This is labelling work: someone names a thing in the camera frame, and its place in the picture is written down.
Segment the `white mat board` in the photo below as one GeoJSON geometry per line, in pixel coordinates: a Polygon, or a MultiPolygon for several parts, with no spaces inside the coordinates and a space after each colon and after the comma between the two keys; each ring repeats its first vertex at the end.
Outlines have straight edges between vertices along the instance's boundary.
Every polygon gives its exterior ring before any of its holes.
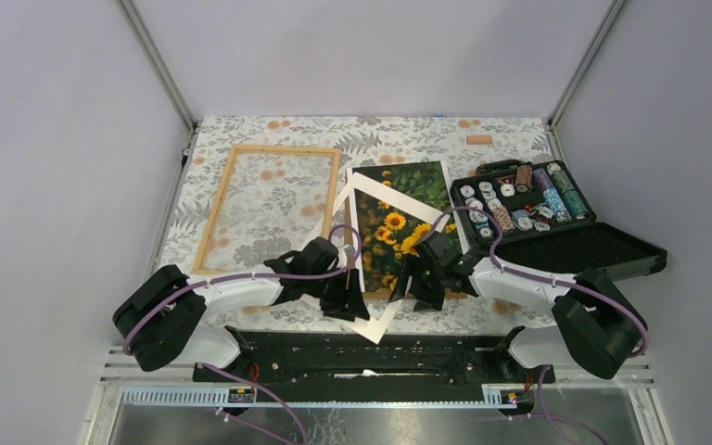
{"type": "MultiPolygon", "coordinates": [[[[336,197],[334,197],[333,191],[330,192],[324,215],[308,234],[306,241],[311,241],[315,235],[329,235],[333,216],[346,203],[354,190],[385,201],[390,207],[414,216],[425,223],[431,223],[433,229],[443,229],[450,219],[450,215],[446,215],[441,210],[404,195],[360,173],[354,173],[336,197]]],[[[337,323],[377,345],[388,331],[396,313],[405,305],[406,303],[400,299],[390,302],[378,318],[372,318],[370,321],[357,319],[354,322],[337,321],[337,323]]]]}

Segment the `sunflower photo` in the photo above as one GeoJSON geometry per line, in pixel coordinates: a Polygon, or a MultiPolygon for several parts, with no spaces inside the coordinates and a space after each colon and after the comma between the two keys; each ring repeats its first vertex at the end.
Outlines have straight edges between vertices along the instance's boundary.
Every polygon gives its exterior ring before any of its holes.
{"type": "MultiPolygon", "coordinates": [[[[449,204],[446,184],[413,183],[409,191],[400,191],[428,206],[445,210],[449,204]]],[[[414,245],[431,230],[431,223],[390,205],[383,199],[354,191],[358,231],[362,236],[362,275],[368,293],[387,293],[396,284],[406,254],[417,256],[414,245]]],[[[450,217],[440,230],[461,252],[458,225],[450,217]]]]}

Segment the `wooden picture frame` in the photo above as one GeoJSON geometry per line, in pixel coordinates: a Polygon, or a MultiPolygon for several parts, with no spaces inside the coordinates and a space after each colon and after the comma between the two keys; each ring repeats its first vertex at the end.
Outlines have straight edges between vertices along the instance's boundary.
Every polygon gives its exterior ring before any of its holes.
{"type": "Polygon", "coordinates": [[[326,235],[340,162],[334,148],[233,146],[193,273],[241,272],[326,235]]]}

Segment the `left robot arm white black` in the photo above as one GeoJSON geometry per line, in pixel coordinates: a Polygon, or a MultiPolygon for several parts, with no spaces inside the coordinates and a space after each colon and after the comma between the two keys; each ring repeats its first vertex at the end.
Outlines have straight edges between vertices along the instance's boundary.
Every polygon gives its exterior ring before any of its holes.
{"type": "Polygon", "coordinates": [[[326,316],[367,321],[353,256],[352,249],[318,236],[248,272],[193,278],[175,264],[166,265],[120,305],[112,322],[123,337],[123,351],[145,372],[203,362],[237,381],[249,372],[248,353],[233,331],[204,324],[204,316],[311,297],[326,316]]]}

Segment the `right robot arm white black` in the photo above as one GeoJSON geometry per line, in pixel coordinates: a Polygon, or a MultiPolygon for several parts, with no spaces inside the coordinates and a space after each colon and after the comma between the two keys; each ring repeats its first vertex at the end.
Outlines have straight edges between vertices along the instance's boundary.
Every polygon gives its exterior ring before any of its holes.
{"type": "Polygon", "coordinates": [[[609,380],[624,362],[645,353],[648,329],[614,283],[598,270],[551,273],[498,257],[496,248],[454,249],[433,231],[403,257],[393,301],[412,296],[437,311],[448,292],[494,297],[545,313],[547,327],[520,326],[507,334],[494,358],[496,373],[516,382],[530,369],[574,363],[609,380]]]}

